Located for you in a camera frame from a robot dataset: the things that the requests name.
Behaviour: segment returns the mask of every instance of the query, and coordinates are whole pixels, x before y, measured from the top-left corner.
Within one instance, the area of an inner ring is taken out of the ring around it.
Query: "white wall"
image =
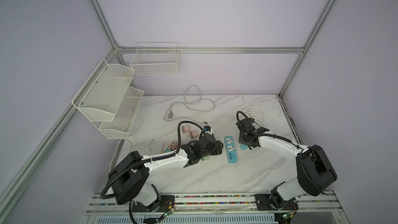
[[[181,54],[177,75],[135,76],[144,94],[183,94],[197,85],[204,94],[278,93],[297,54]],[[126,64],[132,55],[124,54]]]
[[[181,46],[303,46],[326,0],[99,0],[115,39]]]
[[[285,100],[325,149],[352,224],[394,223],[398,197],[398,0],[338,0]]]
[[[110,44],[87,0],[0,0],[0,9],[2,194],[106,56]],[[115,142],[105,143],[87,120],[79,124],[73,120],[69,132],[73,135],[61,139],[7,223],[40,223],[36,217],[30,219],[31,214],[21,214],[32,209],[36,216],[60,214],[65,209],[54,204],[58,193],[68,195],[58,198],[64,205],[88,202]],[[99,150],[104,160],[96,164],[91,159]],[[82,211],[67,211],[71,219],[57,223],[73,223],[69,220],[79,220]]]

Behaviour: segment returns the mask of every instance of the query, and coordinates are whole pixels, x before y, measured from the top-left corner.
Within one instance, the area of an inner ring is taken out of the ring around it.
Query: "wire basket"
[[[99,130],[107,139],[127,138],[137,115],[144,91],[128,87],[112,122],[102,122]]]
[[[113,121],[134,75],[134,70],[129,67],[106,61],[105,64],[87,93],[76,102],[77,105],[75,99],[72,101],[90,121]]]
[[[176,42],[136,43],[130,67],[135,75],[173,75],[180,67],[180,47]]]

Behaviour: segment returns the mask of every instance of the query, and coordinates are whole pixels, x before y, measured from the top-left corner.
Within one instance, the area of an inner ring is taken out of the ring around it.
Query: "teal object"
[[[226,136],[224,138],[225,149],[226,149],[226,157],[228,158],[229,163],[236,163],[238,161],[238,157],[236,155],[234,139],[231,136]]]

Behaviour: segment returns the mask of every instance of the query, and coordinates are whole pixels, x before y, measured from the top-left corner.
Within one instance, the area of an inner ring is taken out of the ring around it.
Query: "white power cord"
[[[133,131],[134,132],[134,134],[133,135],[131,135],[131,136],[128,136],[127,138],[129,138],[129,137],[132,137],[132,136],[134,136],[135,135],[135,145],[134,145],[134,149],[133,150],[135,150],[135,147],[137,146],[137,142],[138,142],[138,132],[141,130],[141,128],[142,128],[142,126],[144,125],[144,120],[142,119],[142,118],[135,118],[135,119],[139,119],[139,120],[141,120],[142,121],[142,123],[141,123],[141,126],[140,126],[140,128],[138,128],[138,130],[137,131]],[[127,152],[127,154],[128,153],[130,153],[131,152],[131,148],[132,148],[132,144],[131,144],[131,142],[130,141],[128,141],[127,140],[127,138],[125,138],[124,140],[130,145],[130,149],[129,149],[129,151]],[[115,154],[113,155],[113,158],[112,158],[112,161],[113,161],[113,159],[115,158],[115,156],[116,156],[116,152],[117,152],[117,149],[116,149],[116,151],[115,151]],[[111,164],[109,164],[109,172],[111,172],[111,170],[112,170],[112,168],[111,168],[111,166],[112,166],[112,163]]]
[[[267,100],[272,100],[272,101],[278,102],[278,105],[279,105],[279,115],[278,115],[278,117],[268,117],[268,116],[265,116],[265,115],[264,115],[264,112],[261,110],[260,107],[253,106],[253,103],[255,103],[256,101],[267,101]],[[282,114],[282,107],[281,107],[281,104],[279,103],[279,101],[277,101],[277,100],[275,100],[275,99],[270,99],[270,98],[256,99],[255,101],[253,101],[253,102],[250,104],[250,106],[246,107],[246,109],[243,110],[242,112],[245,112],[245,111],[246,111],[247,109],[249,109],[250,107],[255,107],[255,108],[257,108],[257,109],[259,109],[259,110],[261,111],[261,114],[258,113],[258,112],[247,112],[246,114],[248,114],[251,118],[254,118],[255,120],[258,120],[258,121],[262,124],[262,126],[264,126],[263,123],[265,122],[265,118],[276,119],[276,118],[279,118],[279,117],[281,116],[281,114]],[[259,119],[255,118],[255,117],[253,117],[252,114],[261,115],[261,116],[263,117],[263,122],[261,122]],[[233,118],[236,118],[236,116],[231,117],[231,118],[227,121],[227,123],[226,123],[226,125],[225,125],[225,132],[226,132],[226,135],[227,135],[227,136],[228,136],[228,123],[229,123]]]
[[[163,152],[163,150],[164,150],[164,144],[166,143],[166,140],[170,137],[170,136],[173,136],[173,135],[176,135],[177,137],[178,137],[178,135],[177,134],[170,134],[169,136],[167,136],[165,139],[164,139],[164,142],[163,142],[163,147],[162,147],[162,150],[160,151],[160,153],[162,153]]]
[[[188,90],[189,90],[191,87],[196,87],[196,88],[198,89],[198,91],[199,91],[199,99],[196,99],[196,100],[194,100],[194,101],[187,101],[187,100],[185,99],[185,95],[187,94]],[[193,108],[188,107],[188,105],[197,104],[197,103],[201,102],[202,100],[211,101],[211,102],[213,103],[213,108],[210,109],[210,110],[201,110],[201,109],[193,109]],[[191,85],[191,86],[189,86],[189,87],[185,90],[185,92],[184,92],[184,102],[182,102],[182,101],[175,101],[175,102],[172,102],[172,104],[171,104],[170,107],[167,109],[166,113],[164,114],[163,119],[164,119],[164,121],[171,122],[171,121],[176,121],[177,119],[185,118],[185,119],[189,119],[189,120],[191,120],[191,121],[193,121],[193,122],[196,122],[196,123],[198,123],[198,124],[200,124],[200,125],[203,125],[203,123],[198,122],[198,121],[196,121],[196,120],[194,120],[194,119],[192,119],[192,118],[188,118],[188,117],[173,118],[172,107],[173,107],[175,104],[183,104],[183,105],[185,105],[189,110],[198,111],[198,112],[210,112],[211,110],[213,110],[214,108],[216,108],[216,103],[215,103],[212,99],[202,98],[202,92],[200,91],[199,87],[196,86],[196,85]]]

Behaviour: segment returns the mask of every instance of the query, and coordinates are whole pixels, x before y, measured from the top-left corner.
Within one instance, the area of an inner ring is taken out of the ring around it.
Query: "metal vent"
[[[274,214],[176,214],[161,221],[161,223],[236,223],[236,224],[262,224],[278,223],[274,221]],[[134,216],[137,223],[143,223],[145,215]],[[103,215],[97,219],[97,224],[102,223],[132,223],[128,215]]]

